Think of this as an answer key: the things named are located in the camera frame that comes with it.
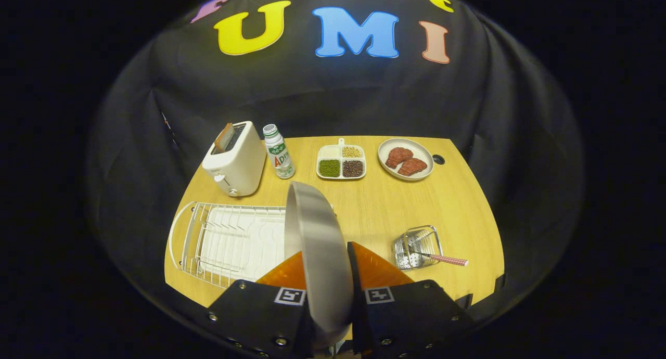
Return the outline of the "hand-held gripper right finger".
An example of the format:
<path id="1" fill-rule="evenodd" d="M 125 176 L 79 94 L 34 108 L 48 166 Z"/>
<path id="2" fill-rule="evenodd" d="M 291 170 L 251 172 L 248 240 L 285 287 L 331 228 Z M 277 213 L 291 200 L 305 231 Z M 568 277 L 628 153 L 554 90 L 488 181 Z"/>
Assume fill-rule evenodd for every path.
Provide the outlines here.
<path id="1" fill-rule="evenodd" d="M 359 243 L 348 243 L 353 350 L 363 358 L 444 358 L 474 321 L 434 280 L 414 281 Z"/>

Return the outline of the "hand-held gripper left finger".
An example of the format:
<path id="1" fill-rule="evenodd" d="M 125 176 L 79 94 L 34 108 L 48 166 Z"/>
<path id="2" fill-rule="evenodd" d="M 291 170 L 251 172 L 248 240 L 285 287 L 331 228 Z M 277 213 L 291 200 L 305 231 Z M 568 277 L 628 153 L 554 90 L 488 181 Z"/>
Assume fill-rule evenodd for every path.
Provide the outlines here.
<path id="1" fill-rule="evenodd" d="M 256 281 L 236 280 L 208 308 L 219 337 L 254 357 L 312 358 L 302 252 L 291 255 Z"/>

